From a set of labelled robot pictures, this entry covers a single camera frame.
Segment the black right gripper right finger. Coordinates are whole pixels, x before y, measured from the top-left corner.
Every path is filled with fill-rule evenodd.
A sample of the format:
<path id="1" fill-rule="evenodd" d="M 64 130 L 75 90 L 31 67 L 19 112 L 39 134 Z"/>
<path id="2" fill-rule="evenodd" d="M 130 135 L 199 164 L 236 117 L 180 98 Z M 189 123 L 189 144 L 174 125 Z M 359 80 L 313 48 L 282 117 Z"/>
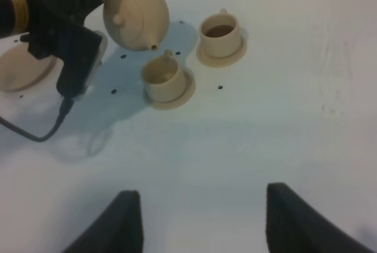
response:
<path id="1" fill-rule="evenodd" d="M 269 252 L 371 252 L 312 208 L 282 182 L 266 189 Z"/>

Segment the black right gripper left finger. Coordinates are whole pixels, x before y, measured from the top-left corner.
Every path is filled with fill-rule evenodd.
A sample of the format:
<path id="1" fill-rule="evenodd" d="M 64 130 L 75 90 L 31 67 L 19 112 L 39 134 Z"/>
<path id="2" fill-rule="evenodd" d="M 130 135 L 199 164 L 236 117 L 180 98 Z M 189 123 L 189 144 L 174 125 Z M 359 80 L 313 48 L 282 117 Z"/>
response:
<path id="1" fill-rule="evenodd" d="M 143 252 L 144 231 L 138 191 L 121 191 L 65 252 Z"/>

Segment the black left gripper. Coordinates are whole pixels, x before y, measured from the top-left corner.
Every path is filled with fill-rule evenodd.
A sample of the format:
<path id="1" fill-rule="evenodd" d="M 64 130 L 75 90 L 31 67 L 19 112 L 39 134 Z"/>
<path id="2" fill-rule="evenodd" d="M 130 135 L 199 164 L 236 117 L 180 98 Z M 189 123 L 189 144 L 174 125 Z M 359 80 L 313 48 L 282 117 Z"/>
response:
<path id="1" fill-rule="evenodd" d="M 103 0 L 33 0 L 28 51 L 38 59 L 50 55 L 61 59 L 88 58 L 86 17 Z"/>

